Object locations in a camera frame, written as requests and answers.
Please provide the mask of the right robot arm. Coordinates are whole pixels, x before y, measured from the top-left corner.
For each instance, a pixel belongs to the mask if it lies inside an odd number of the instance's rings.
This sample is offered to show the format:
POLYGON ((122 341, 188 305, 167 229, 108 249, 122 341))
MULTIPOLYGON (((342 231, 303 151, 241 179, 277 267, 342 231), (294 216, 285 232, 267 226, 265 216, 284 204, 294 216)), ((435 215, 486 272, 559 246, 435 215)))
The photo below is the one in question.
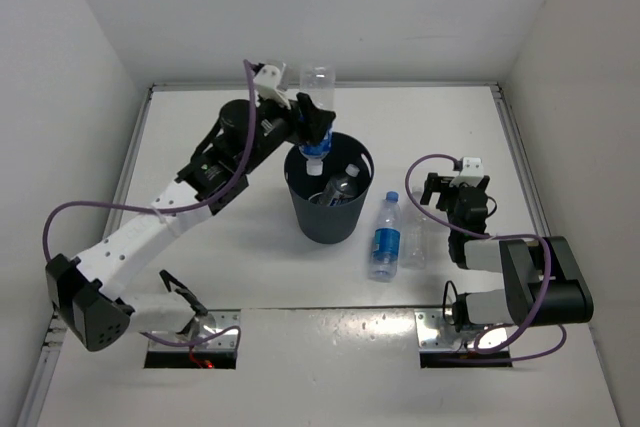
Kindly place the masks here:
POLYGON ((452 262, 464 270, 498 273, 503 281, 497 290, 455 292, 451 313, 445 319, 458 331, 496 324, 520 326, 542 297, 533 327, 590 321, 593 297, 564 237, 484 240, 465 233, 486 234, 488 183, 488 176, 467 184, 436 173, 428 174, 424 182, 420 204, 428 205, 437 193, 436 209, 444 212, 452 225, 448 237, 452 262))

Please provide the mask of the small blue-label plastic bottle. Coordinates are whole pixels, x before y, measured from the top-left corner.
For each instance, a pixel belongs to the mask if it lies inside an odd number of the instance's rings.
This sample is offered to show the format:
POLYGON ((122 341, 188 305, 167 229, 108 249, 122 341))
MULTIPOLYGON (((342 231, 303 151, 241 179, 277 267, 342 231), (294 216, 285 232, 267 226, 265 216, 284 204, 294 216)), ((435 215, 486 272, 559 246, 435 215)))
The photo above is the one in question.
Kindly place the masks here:
MULTIPOLYGON (((335 70, 330 65, 303 64, 299 70, 299 91, 308 94, 313 104, 319 109, 334 111, 335 78, 335 70)), ((299 152, 306 159, 306 173, 309 176, 322 175, 323 161, 332 145, 332 133, 332 124, 329 123, 318 144, 306 143, 299 146, 299 152)))

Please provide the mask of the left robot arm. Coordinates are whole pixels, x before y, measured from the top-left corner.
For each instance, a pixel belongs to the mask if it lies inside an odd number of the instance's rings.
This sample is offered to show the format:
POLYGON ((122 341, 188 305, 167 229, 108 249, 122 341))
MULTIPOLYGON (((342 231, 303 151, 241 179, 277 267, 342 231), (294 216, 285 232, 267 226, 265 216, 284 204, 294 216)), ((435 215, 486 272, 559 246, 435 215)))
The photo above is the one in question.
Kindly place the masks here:
POLYGON ((183 283, 161 271, 163 294, 134 294, 129 284, 181 235, 238 197, 249 173, 281 144, 317 145, 335 118, 304 93, 226 103, 189 163, 149 206, 133 208, 133 218, 93 247, 48 260, 49 297, 67 328, 89 352, 127 332, 190 332, 208 311, 183 283))

